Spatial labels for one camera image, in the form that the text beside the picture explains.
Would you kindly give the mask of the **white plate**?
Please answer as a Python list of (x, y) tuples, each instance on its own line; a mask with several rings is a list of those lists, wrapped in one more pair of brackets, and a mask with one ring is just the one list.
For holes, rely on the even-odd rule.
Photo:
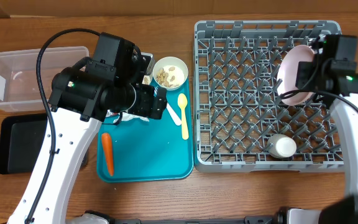
[[(298, 90), (295, 86), (298, 64), (299, 62), (312, 62), (313, 58), (314, 51), (307, 45), (298, 45), (284, 56), (277, 73), (277, 81), (282, 81), (277, 87), (278, 95), (288, 91)], [(282, 100), (282, 102), (288, 106), (295, 106), (304, 103), (311, 96), (311, 92), (298, 93), (291, 98)]]

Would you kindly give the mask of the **white napkin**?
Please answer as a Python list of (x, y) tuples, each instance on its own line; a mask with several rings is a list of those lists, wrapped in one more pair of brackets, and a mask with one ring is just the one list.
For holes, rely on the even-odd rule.
[(140, 119), (142, 121), (145, 122), (149, 122), (148, 118), (145, 117), (141, 117), (141, 116), (137, 116), (137, 115), (133, 115), (133, 114), (128, 114), (128, 113), (123, 113), (122, 116), (119, 113), (112, 113), (112, 112), (108, 112), (106, 115), (106, 118), (111, 118), (113, 116), (118, 116), (118, 118), (114, 119), (113, 122), (116, 123), (119, 121), (119, 119), (121, 121), (130, 121), (132, 119)]

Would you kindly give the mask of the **white plastic fork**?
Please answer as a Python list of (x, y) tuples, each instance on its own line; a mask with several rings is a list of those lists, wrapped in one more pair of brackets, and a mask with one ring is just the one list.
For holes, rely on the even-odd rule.
[(176, 112), (173, 110), (173, 108), (170, 106), (169, 103), (167, 103), (166, 109), (167, 109), (168, 113), (170, 114), (171, 119), (173, 120), (175, 125), (180, 126), (181, 125), (181, 119), (178, 117), (178, 115), (176, 114)]

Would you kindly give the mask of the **yellow plastic spoon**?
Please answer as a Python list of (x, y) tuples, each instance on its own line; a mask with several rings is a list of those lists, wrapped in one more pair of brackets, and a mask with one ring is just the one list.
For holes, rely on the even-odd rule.
[(188, 125), (186, 120), (185, 109), (188, 104), (188, 100), (185, 94), (180, 93), (178, 96), (178, 106), (181, 109), (181, 135), (183, 140), (187, 140), (189, 138)]

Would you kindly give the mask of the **white paper cup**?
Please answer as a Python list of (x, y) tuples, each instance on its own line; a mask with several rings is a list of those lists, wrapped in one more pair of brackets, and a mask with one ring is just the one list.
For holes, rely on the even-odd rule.
[(296, 153), (296, 142), (284, 134), (274, 134), (267, 143), (272, 145), (268, 153), (275, 158), (284, 159)]

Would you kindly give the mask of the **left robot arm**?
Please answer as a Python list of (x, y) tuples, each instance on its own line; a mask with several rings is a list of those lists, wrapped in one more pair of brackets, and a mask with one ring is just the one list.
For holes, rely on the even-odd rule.
[(108, 112), (160, 119), (164, 88), (143, 84), (152, 54), (133, 42), (98, 34), (92, 57), (64, 68), (42, 95), (48, 122), (39, 156), (9, 223), (65, 223), (68, 201), (83, 158)]

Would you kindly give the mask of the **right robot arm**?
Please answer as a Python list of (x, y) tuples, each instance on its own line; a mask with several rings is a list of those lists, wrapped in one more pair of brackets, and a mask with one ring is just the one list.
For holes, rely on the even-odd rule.
[(314, 96), (328, 107), (339, 135), (346, 189), (342, 200), (322, 210), (283, 208), (276, 223), (358, 223), (357, 43), (354, 35), (328, 34), (310, 46), (294, 47), (281, 63), (283, 103), (295, 106)]

